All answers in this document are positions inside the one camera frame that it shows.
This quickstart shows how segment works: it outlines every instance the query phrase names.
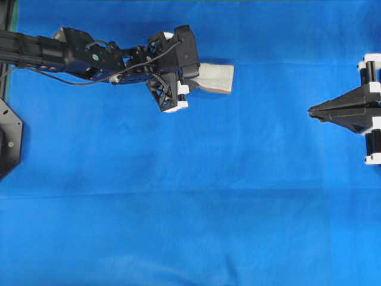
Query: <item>blue fabric backdrop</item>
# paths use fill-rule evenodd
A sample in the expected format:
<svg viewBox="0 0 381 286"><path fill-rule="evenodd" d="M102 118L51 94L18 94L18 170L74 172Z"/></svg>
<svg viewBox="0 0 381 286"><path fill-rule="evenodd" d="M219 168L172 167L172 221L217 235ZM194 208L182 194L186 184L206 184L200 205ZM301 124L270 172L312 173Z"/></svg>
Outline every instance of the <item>blue fabric backdrop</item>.
<svg viewBox="0 0 381 286"><path fill-rule="evenodd" d="M18 31L144 44L190 24L231 95L161 114L144 84L15 71L23 162L0 184L0 285L376 285L381 168L307 109L359 85L380 1L21 0Z"/></svg>

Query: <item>black bracket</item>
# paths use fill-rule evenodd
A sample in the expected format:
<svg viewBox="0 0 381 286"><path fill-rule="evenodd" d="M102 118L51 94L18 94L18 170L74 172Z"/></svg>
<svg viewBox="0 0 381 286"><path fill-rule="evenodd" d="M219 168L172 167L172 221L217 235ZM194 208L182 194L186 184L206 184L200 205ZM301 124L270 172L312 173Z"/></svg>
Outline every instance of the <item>black bracket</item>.
<svg viewBox="0 0 381 286"><path fill-rule="evenodd" d="M0 180L20 164L23 122L0 99Z"/></svg>

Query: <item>black metal bracket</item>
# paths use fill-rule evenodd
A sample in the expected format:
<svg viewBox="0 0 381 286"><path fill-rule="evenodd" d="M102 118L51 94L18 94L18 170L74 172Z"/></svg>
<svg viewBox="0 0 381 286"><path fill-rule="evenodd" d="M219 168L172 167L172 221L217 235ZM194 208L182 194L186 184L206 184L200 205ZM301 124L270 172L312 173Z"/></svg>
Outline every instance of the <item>black metal bracket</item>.
<svg viewBox="0 0 381 286"><path fill-rule="evenodd" d="M16 0L0 0L0 30L10 30ZM0 77L8 70L7 64L0 63ZM7 77L0 79L0 99L5 99Z"/></svg>
<svg viewBox="0 0 381 286"><path fill-rule="evenodd" d="M0 29L10 30L15 0L0 0ZM0 77L8 71L0 64ZM7 76L0 79L0 180L21 160L23 122L5 103Z"/></svg>
<svg viewBox="0 0 381 286"><path fill-rule="evenodd" d="M0 180L20 164L23 122L0 100Z"/></svg>

